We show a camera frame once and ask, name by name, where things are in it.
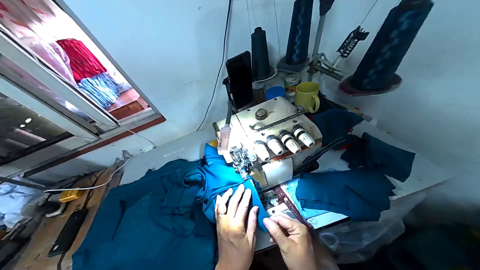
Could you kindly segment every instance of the blue fabric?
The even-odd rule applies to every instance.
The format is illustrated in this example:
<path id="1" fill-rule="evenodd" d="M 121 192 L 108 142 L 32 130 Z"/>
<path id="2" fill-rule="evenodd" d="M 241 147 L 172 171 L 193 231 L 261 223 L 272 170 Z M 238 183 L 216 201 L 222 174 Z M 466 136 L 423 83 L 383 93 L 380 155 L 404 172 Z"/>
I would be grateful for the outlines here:
<path id="1" fill-rule="evenodd" d="M 205 192 L 204 192 L 204 213 L 211 221 L 215 222 L 215 200 L 217 194 L 223 195 L 229 188 L 233 191 L 237 190 L 240 184 L 244 184 L 245 188 L 252 191 L 252 203 L 249 210 L 253 206 L 258 206 L 258 227 L 266 232 L 267 229 L 263 223 L 263 219 L 268 217 L 258 196 L 255 186 L 250 181 L 255 181 L 248 176 L 249 180 L 243 180 L 240 174 L 235 172 L 232 166 L 228 166 L 222 155 L 219 155 L 217 149 L 208 144 L 205 145 Z"/>
<path id="2" fill-rule="evenodd" d="M 354 221 L 378 221 L 390 209 L 395 186 L 378 170 L 302 173 L 298 176 L 297 200 L 302 208 L 327 210 Z"/>
<path id="3" fill-rule="evenodd" d="M 327 145 L 347 135 L 351 128 L 363 121 L 363 118 L 348 110 L 331 109 L 314 115 L 312 121 L 322 133 L 322 143 Z"/>
<path id="4" fill-rule="evenodd" d="M 303 208 L 296 196 L 298 184 L 299 184 L 298 179 L 292 179 L 287 183 L 285 183 L 285 186 L 287 187 L 287 192 L 290 195 L 290 198 L 292 199 L 293 203 L 295 204 L 295 207 L 298 209 L 298 211 L 300 212 L 300 215 L 304 217 L 304 219 L 309 219 L 312 217 L 316 217 L 318 215 L 328 213 L 328 211 L 326 210 Z"/>
<path id="5" fill-rule="evenodd" d="M 173 160 L 139 180 L 113 188 L 102 202 L 73 270 L 213 269 L 215 197 L 243 183 L 266 217 L 250 181 L 243 181 L 216 148 L 202 160 Z"/>
<path id="6" fill-rule="evenodd" d="M 78 88 L 104 109 L 115 103 L 120 95 L 115 83 L 105 73 L 82 79 Z"/>
<path id="7" fill-rule="evenodd" d="M 364 166 L 405 182 L 412 171 L 415 153 L 387 144 L 368 133 L 362 138 L 352 135 L 350 146 L 340 157 L 351 169 Z"/>

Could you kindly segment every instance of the black phone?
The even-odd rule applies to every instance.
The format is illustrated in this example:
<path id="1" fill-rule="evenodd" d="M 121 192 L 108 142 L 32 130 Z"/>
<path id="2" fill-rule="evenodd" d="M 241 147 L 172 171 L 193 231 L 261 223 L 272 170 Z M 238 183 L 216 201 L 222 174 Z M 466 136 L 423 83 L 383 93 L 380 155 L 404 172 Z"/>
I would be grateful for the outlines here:
<path id="1" fill-rule="evenodd" d="M 245 51 L 227 60 L 228 81 L 230 82 L 229 98 L 233 106 L 240 109 L 253 100 L 252 59 L 249 51 Z"/>
<path id="2" fill-rule="evenodd" d="M 88 209 L 83 208 L 73 212 L 68 218 L 67 222 L 60 231 L 57 240 L 53 244 L 52 248 L 47 254 L 47 257 L 63 254 L 67 252 L 73 244 L 73 241 L 77 237 L 78 231 L 84 223 L 87 216 Z"/>

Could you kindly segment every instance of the blue lid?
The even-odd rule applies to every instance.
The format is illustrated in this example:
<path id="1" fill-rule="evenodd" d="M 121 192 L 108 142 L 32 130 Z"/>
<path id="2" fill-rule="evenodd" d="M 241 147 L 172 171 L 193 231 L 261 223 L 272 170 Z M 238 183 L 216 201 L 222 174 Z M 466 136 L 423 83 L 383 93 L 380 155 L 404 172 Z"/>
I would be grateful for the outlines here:
<path id="1" fill-rule="evenodd" d="M 276 97 L 285 97 L 285 87 L 283 86 L 273 86 L 265 91 L 265 98 L 270 100 Z"/>

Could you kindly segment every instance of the human hand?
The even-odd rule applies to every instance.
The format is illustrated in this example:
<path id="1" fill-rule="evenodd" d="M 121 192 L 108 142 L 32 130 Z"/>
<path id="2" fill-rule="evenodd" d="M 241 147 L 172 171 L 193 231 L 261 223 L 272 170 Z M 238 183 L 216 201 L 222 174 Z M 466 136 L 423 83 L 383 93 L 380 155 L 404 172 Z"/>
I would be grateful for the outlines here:
<path id="1" fill-rule="evenodd" d="M 216 197 L 215 220 L 219 253 L 216 270 L 247 270 L 253 260 L 258 206 L 250 210 L 245 229 L 252 191 L 239 185 L 227 207 L 232 193 L 233 189 L 230 188 L 223 196 Z"/>
<path id="2" fill-rule="evenodd" d="M 265 218 L 264 224 L 289 270 L 316 269 L 312 238 L 305 225 L 283 215 Z"/>

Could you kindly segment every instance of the yellow mug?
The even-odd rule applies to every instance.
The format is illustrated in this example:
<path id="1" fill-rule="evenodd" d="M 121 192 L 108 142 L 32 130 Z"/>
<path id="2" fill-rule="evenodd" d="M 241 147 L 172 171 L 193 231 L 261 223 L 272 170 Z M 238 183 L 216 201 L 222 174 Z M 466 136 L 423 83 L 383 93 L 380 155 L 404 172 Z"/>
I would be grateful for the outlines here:
<path id="1" fill-rule="evenodd" d="M 305 82 L 297 85 L 295 90 L 295 106 L 301 106 L 310 113 L 317 112 L 320 108 L 320 99 L 318 91 L 320 86 L 318 83 Z"/>

